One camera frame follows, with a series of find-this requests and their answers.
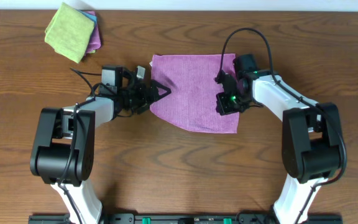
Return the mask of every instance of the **yellow-green towel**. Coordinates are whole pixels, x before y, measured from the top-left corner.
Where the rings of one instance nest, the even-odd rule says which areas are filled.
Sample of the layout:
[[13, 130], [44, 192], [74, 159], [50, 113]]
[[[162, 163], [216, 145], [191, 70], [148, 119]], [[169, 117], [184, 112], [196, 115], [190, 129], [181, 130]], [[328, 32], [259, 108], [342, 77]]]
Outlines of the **yellow-green towel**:
[[93, 29], [92, 20], [63, 2], [45, 30], [45, 42], [56, 53], [79, 63]]

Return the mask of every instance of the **wooden table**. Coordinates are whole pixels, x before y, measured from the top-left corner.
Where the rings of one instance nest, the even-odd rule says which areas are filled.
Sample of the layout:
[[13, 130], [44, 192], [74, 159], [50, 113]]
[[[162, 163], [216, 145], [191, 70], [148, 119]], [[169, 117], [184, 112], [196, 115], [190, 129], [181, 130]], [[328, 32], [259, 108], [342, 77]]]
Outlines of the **wooden table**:
[[[358, 13], [100, 11], [103, 46], [78, 65], [44, 43], [53, 14], [0, 11], [0, 223], [67, 212], [59, 195], [31, 175], [29, 159], [40, 110], [72, 105], [89, 92], [69, 67], [149, 68], [153, 54], [218, 54], [239, 27], [267, 36], [275, 69], [290, 86], [337, 104], [348, 169], [318, 193], [310, 211], [341, 213], [345, 223], [358, 223]], [[268, 65], [256, 35], [236, 34], [227, 52], [253, 53], [261, 67]], [[268, 210], [286, 176], [281, 130], [267, 108], [242, 114], [238, 134], [190, 133], [149, 111], [116, 119], [96, 131], [91, 179], [109, 212]]]

